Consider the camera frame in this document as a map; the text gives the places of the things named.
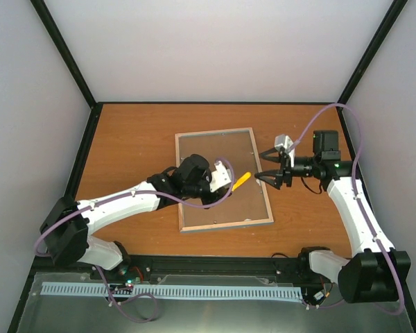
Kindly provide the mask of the yellow handled screwdriver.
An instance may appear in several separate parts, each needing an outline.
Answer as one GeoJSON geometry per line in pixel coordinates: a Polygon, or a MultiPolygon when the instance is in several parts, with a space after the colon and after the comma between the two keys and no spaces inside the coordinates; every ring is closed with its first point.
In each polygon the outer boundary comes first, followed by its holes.
{"type": "Polygon", "coordinates": [[[245,172],[239,179],[234,183],[232,187],[232,191],[237,190],[240,186],[242,186],[245,182],[247,182],[251,178],[251,173],[249,171],[245,172]]]}

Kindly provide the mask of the blue wooden picture frame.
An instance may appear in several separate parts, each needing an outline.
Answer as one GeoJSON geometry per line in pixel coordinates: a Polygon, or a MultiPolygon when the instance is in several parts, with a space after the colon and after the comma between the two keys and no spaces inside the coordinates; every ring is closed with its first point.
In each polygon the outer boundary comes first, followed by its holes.
{"type": "Polygon", "coordinates": [[[225,158],[238,180],[245,173],[251,176],[221,204],[208,210],[178,205],[180,232],[211,231],[265,225],[274,222],[266,184],[254,175],[261,171],[254,132],[251,128],[235,128],[175,136],[176,162],[191,154],[203,156],[210,164],[225,158]]]}

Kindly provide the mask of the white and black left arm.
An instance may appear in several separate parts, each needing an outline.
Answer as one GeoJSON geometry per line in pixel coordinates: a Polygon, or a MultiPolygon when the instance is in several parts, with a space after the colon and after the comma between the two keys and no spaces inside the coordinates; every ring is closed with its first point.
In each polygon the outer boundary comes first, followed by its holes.
{"type": "Polygon", "coordinates": [[[38,257],[50,257],[56,266],[91,264],[115,279],[123,279],[130,271],[125,248],[119,241],[95,237],[97,231],[171,205],[193,207],[192,198],[200,199],[199,209],[210,209],[231,195],[234,183],[234,170],[228,160],[218,158],[210,164],[203,156],[192,154],[179,166],[171,166],[117,193],[88,200],[64,195],[40,226],[34,252],[38,257]]]}

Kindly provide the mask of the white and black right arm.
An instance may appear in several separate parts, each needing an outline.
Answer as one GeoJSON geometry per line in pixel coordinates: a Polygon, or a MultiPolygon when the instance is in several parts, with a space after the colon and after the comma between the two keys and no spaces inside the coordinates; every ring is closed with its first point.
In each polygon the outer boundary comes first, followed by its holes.
{"type": "Polygon", "coordinates": [[[277,163],[278,168],[258,172],[255,178],[275,189],[290,187],[294,178],[319,180],[320,191],[328,194],[338,210],[352,251],[351,258],[346,259],[327,247],[303,248],[298,257],[304,271],[337,284],[348,303],[403,302],[402,286],[410,270],[410,257],[396,250],[380,228],[354,163],[341,159],[338,132],[314,131],[312,156],[296,156],[293,144],[288,135],[276,137],[273,148],[259,157],[277,163]]]}

